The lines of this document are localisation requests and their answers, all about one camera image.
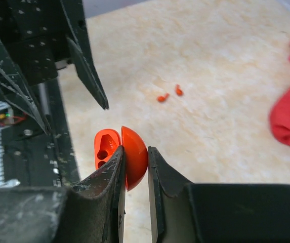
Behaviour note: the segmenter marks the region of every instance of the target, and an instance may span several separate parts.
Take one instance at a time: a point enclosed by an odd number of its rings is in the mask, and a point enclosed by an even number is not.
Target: beige tile floor
[[[152,0],[88,27],[110,110],[73,67],[60,73],[81,177],[95,169],[95,134],[124,125],[194,182],[290,183],[290,147],[268,124],[290,86],[290,13],[276,0]],[[127,193],[125,242],[151,242],[147,183]]]

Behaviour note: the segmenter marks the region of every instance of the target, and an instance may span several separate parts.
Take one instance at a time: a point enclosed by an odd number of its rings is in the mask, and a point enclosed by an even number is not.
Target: wire
[[[18,124],[18,123],[20,123],[20,122],[23,122],[24,120],[26,120],[27,119],[27,114],[24,114],[24,117],[21,117],[21,116],[12,116],[12,117],[7,117],[7,118],[5,118],[4,120],[9,120],[9,119],[11,119],[11,118],[13,118],[13,119],[16,119],[13,123],[4,123],[4,122],[2,122],[2,121],[0,121],[0,126],[1,127],[4,127],[4,126],[13,126],[13,125],[16,125],[16,124]]]

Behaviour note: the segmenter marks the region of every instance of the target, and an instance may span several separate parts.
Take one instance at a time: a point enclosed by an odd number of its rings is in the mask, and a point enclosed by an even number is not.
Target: screw
[[[33,132],[30,129],[26,129],[26,130],[23,131],[23,133],[24,133],[25,136],[31,136]]]

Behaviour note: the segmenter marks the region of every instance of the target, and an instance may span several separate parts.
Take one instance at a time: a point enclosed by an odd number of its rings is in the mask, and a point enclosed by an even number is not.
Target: orange ball piece
[[[119,145],[121,145],[121,139],[116,130],[99,131],[94,138],[95,168],[99,169],[108,162]]]
[[[148,167],[148,151],[144,141],[133,130],[121,128],[122,145],[126,155],[126,188],[135,188],[144,177]],[[103,129],[94,138],[95,168],[99,169],[110,160],[121,145],[120,135],[113,129]]]
[[[141,137],[130,128],[122,126],[122,145],[126,154],[127,191],[143,179],[148,167],[148,151]]]

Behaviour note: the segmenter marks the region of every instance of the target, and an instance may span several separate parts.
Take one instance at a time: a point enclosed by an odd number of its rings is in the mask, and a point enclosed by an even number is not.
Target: small orange fragment
[[[166,93],[164,96],[158,96],[157,101],[162,103],[162,102],[166,101],[169,96],[170,96],[169,93]]]
[[[175,87],[175,92],[178,96],[182,96],[183,95],[183,91],[180,88],[180,85],[176,85]]]

